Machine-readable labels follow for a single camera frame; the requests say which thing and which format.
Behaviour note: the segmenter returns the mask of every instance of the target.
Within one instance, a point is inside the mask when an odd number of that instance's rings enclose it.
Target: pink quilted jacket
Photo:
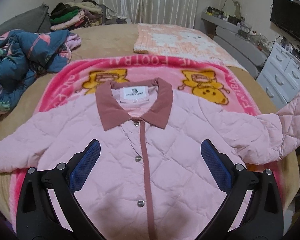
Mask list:
[[[145,95],[129,99],[140,89]],[[0,172],[53,169],[97,139],[100,157],[75,197],[106,239],[193,240],[226,196],[200,153],[207,138],[233,163],[280,160],[300,145],[300,93],[277,114],[253,117],[172,90],[162,79],[106,82],[95,95],[36,114],[2,140]]]

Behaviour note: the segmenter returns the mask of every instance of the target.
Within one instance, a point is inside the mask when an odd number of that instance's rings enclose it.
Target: gray pillow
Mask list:
[[[48,17],[48,5],[19,14],[0,25],[0,36],[8,31],[20,29],[31,33],[48,33],[51,24]]]

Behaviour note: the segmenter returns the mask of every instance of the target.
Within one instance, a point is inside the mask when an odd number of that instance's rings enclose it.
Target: green garment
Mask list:
[[[67,21],[71,20],[74,16],[76,16],[78,14],[78,12],[79,12],[79,10],[76,9],[72,12],[68,12],[67,14],[65,14],[63,16],[60,16],[58,18],[54,18],[53,20],[50,19],[50,22],[53,25],[67,22]]]

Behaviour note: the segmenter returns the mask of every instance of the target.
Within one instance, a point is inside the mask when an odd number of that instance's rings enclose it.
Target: stack of folded clothes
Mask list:
[[[102,23],[102,17],[102,8],[92,1],[59,3],[51,12],[51,30],[98,26]]]

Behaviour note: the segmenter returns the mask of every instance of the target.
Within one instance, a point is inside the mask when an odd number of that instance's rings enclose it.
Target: silver handle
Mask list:
[[[274,98],[274,95],[270,92],[268,87],[266,88],[266,93],[267,93],[268,97]]]
[[[293,70],[292,70],[292,75],[294,76],[295,79],[299,79],[299,76],[295,74]]]
[[[283,85],[283,82],[280,80],[280,78],[278,78],[277,74],[274,76],[274,79],[280,86]]]
[[[282,62],[283,60],[280,59],[277,55],[275,55],[275,57],[277,58],[278,61]]]

